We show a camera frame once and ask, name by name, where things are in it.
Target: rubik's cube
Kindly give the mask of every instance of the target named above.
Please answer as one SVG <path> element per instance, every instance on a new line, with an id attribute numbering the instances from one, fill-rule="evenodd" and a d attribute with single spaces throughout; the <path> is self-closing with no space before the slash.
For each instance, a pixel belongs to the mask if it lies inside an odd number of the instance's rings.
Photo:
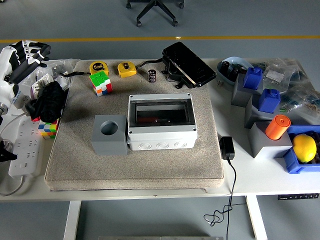
<path id="1" fill-rule="evenodd" d="M 57 135 L 60 118 L 53 123 L 46 123 L 40 120 L 38 131 L 45 139 L 54 139 Z"/>
<path id="2" fill-rule="evenodd" d="M 104 71 L 90 75 L 90 79 L 93 90 L 98 97 L 112 92 L 110 79 Z"/>

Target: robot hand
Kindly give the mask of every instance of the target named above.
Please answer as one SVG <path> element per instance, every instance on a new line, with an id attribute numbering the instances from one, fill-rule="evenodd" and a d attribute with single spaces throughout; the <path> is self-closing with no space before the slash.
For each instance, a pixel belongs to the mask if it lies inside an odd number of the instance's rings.
<path id="1" fill-rule="evenodd" d="M 6 162 L 6 161 L 11 161 L 11 160 L 16 160 L 17 157 L 18 157 L 17 155 L 13 154 L 10 151 L 10 147 L 8 149 L 6 141 L 0 137 L 0 163 Z"/>
<path id="2" fill-rule="evenodd" d="M 46 67 L 41 61 L 48 61 L 51 47 L 37 41 L 18 41 L 6 46 L 0 53 L 0 81 L 20 83 L 37 66 Z"/>
<path id="3" fill-rule="evenodd" d="M 0 53 L 0 116 L 8 112 L 11 100 L 18 92 L 18 83 L 36 67 L 45 67 L 51 47 L 36 41 L 19 41 L 2 49 Z"/>

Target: office chair base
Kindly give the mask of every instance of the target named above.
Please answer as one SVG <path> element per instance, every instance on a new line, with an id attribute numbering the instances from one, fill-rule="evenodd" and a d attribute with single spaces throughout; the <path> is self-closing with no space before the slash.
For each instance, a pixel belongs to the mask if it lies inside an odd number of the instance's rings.
<path id="1" fill-rule="evenodd" d="M 176 27 L 178 26 L 178 22 L 176 21 L 176 17 L 172 14 L 172 12 L 164 5 L 164 3 L 161 0 L 128 0 L 126 4 L 126 8 L 130 9 L 131 4 L 130 3 L 148 3 L 147 6 L 142 10 L 142 12 L 138 15 L 136 18 L 136 26 L 140 27 L 141 21 L 140 19 L 154 6 L 158 6 L 163 10 L 170 18 L 172 18 L 172 26 Z M 180 9 L 183 9 L 185 6 L 185 1 L 182 0 L 179 4 L 178 7 Z"/>

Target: yellow floor line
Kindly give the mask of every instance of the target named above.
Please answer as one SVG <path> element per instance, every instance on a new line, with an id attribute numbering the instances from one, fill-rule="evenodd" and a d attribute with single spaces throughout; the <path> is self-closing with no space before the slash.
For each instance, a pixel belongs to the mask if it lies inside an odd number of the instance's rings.
<path id="1" fill-rule="evenodd" d="M 33 38 L 37 42 L 120 42 L 120 41 L 179 41 L 179 40 L 299 40 L 320 39 L 320 35 L 269 35 L 269 36 L 145 36 L 145 37 L 79 37 Z M 21 39 L 0 39 L 0 44 L 11 44 Z"/>

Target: white table leg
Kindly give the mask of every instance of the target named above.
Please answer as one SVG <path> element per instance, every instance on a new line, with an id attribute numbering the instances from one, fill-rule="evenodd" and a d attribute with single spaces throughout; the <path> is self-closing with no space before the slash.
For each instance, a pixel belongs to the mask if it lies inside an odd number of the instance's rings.
<path id="1" fill-rule="evenodd" d="M 70 201 L 63 240 L 75 240 L 79 220 L 81 201 Z"/>
<path id="2" fill-rule="evenodd" d="M 246 196 L 246 204 L 249 209 L 249 214 L 251 218 L 251 224 L 253 227 L 255 239 L 268 240 L 264 221 L 262 220 L 257 196 L 255 195 Z"/>

